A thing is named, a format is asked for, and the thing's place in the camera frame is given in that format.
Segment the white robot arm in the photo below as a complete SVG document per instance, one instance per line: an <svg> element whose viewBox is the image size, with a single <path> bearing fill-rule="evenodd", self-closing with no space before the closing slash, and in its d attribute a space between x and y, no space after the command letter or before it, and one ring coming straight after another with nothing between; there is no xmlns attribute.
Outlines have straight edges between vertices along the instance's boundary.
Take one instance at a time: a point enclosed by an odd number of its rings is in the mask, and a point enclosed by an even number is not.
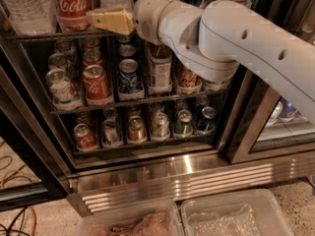
<svg viewBox="0 0 315 236"><path fill-rule="evenodd" d="M164 44L207 81L227 81L243 65L315 122L315 46L241 4L217 0L200 9L180 0L137 0L131 13L94 9L87 21Z"/></svg>

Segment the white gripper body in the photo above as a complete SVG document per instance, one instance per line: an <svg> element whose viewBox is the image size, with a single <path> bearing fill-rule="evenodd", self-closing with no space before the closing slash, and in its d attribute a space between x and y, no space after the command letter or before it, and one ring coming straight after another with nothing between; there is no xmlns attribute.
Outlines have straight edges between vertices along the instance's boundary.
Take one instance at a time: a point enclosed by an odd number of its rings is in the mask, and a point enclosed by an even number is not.
<svg viewBox="0 0 315 236"><path fill-rule="evenodd" d="M137 0L133 18L138 36L154 45L159 45L158 22L163 9L178 0Z"/></svg>

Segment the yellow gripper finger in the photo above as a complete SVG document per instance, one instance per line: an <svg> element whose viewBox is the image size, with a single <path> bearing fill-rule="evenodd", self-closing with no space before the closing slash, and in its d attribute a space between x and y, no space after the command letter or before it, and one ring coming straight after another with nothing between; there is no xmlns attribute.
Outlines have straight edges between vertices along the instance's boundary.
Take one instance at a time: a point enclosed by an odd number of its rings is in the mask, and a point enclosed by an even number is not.
<svg viewBox="0 0 315 236"><path fill-rule="evenodd" d="M97 8L86 12L87 21L95 28L128 35L135 30L132 14L126 10Z"/></svg>

